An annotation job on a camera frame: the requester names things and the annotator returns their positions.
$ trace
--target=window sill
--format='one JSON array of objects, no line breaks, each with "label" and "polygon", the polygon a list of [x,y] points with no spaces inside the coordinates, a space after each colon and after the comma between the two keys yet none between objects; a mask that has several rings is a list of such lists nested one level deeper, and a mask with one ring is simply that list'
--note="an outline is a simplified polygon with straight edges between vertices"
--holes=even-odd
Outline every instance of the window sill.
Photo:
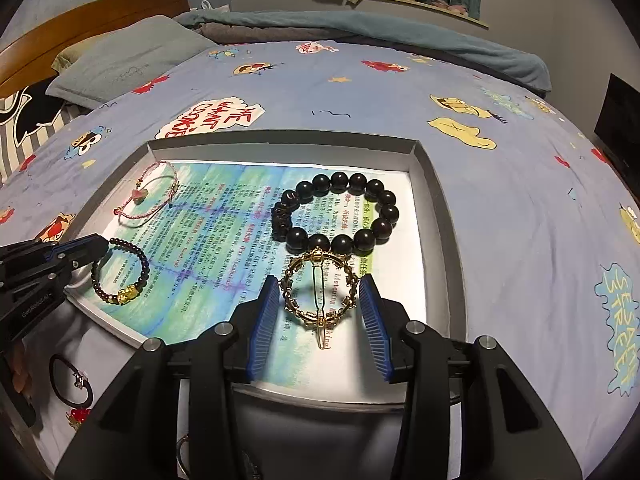
[{"label": "window sill", "polygon": [[435,6],[432,6],[432,5],[429,5],[429,4],[424,4],[424,3],[421,3],[421,2],[412,2],[411,0],[386,0],[386,1],[388,1],[390,3],[393,3],[393,4],[421,7],[423,9],[430,10],[432,12],[439,12],[441,14],[446,14],[446,15],[451,16],[452,18],[456,18],[458,20],[463,20],[465,22],[473,23],[474,25],[477,25],[478,27],[482,27],[485,30],[489,30],[489,25],[487,25],[485,22],[481,22],[480,20],[476,20],[475,18],[470,18],[468,16],[462,16],[461,14],[457,14],[455,12],[451,12],[448,9],[441,9],[440,7],[435,7]]}]

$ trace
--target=striped pillow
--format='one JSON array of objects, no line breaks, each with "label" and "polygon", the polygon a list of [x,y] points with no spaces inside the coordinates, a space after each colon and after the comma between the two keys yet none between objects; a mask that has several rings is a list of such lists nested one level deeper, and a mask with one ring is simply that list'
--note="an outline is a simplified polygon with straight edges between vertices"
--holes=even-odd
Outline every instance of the striped pillow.
[{"label": "striped pillow", "polygon": [[53,77],[0,99],[0,177],[4,184],[62,126],[82,112],[45,94]]}]

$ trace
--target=wooden headboard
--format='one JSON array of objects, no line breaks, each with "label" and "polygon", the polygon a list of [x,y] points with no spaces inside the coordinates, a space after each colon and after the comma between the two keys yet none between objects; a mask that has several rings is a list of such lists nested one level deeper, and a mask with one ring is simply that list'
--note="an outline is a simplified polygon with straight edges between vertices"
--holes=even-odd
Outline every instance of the wooden headboard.
[{"label": "wooden headboard", "polygon": [[64,48],[104,32],[189,10],[187,0],[96,0],[39,25],[0,52],[0,98],[56,75],[51,63]]}]

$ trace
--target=bed sheet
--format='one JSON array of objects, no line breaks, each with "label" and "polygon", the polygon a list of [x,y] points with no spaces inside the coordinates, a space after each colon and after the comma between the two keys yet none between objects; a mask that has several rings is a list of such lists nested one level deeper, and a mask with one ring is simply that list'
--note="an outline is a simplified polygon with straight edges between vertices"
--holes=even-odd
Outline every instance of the bed sheet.
[{"label": "bed sheet", "polygon": [[[191,110],[175,121],[204,101],[216,102],[219,118],[203,122]],[[452,215],[468,340],[493,335],[585,476],[600,462],[640,399],[632,289],[640,228],[626,209],[628,191],[560,112],[507,82],[389,48],[220,46],[74,120],[41,147],[0,189],[0,244],[59,237],[136,147],[204,128],[419,140]]]}]

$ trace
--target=pillow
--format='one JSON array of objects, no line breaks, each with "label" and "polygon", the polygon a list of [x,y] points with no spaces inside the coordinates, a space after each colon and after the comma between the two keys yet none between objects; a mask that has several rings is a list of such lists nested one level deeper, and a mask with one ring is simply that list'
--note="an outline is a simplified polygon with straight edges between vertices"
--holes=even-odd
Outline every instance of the pillow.
[{"label": "pillow", "polygon": [[45,95],[52,79],[50,77],[0,99],[2,183],[14,171],[25,169],[33,160],[33,152],[71,119],[82,114],[77,106],[69,106],[58,97]]},{"label": "pillow", "polygon": [[145,18],[95,43],[53,80],[47,95],[93,110],[214,46],[171,18]]},{"label": "pillow", "polygon": [[59,74],[62,74],[67,68],[73,65],[73,63],[78,61],[78,58],[82,56],[82,54],[94,46],[94,44],[98,43],[98,41],[106,38],[109,34],[110,32],[98,34],[97,36],[86,38],[85,40],[78,41],[77,43],[68,46],[56,56],[56,59],[51,63],[51,68]]}]

